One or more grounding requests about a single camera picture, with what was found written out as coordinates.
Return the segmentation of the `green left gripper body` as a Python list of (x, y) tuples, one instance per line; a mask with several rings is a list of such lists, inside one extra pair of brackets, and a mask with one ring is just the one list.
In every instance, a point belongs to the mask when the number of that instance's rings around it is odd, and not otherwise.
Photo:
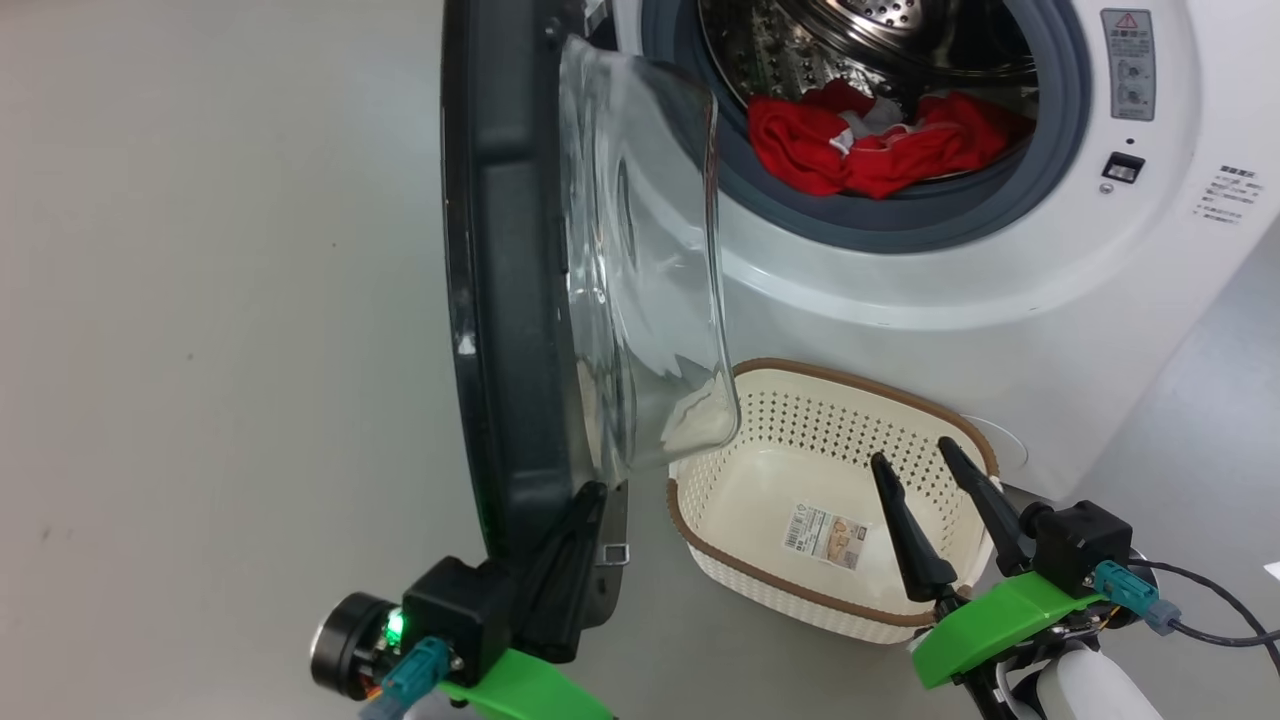
[(506, 651), (474, 687), (443, 682), (439, 689), (483, 719), (613, 719), (603, 702), (540, 659)]

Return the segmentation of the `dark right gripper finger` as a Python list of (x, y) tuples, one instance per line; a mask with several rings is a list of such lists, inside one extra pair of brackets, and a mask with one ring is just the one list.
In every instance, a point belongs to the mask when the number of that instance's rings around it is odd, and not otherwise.
[(918, 524), (890, 460), (881, 452), (873, 454), (870, 471), (906, 597), (918, 603), (938, 603), (954, 597), (957, 574), (938, 556)]
[(938, 438), (938, 450), (956, 484), (970, 496), (993, 542), (996, 564), (1006, 578), (1030, 570), (1030, 537), (1020, 528), (1015, 507), (951, 437)]

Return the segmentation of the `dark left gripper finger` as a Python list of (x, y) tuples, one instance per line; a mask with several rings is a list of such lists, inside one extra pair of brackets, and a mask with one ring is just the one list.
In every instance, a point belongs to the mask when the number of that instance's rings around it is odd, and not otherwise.
[(545, 544), (511, 566), (516, 583), (509, 611), (511, 647), (515, 650), (524, 647), (525, 628), (536, 615), (549, 566), (550, 550)]
[(576, 659), (607, 500), (607, 486), (586, 483), (530, 570), (530, 653), (549, 664)]

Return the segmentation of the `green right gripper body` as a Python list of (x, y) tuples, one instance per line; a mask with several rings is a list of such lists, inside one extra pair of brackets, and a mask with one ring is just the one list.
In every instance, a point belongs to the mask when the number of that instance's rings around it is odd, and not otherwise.
[(916, 676), (927, 689), (946, 685), (1102, 600), (1074, 597), (1037, 573), (1009, 578), (936, 623), (911, 652)]

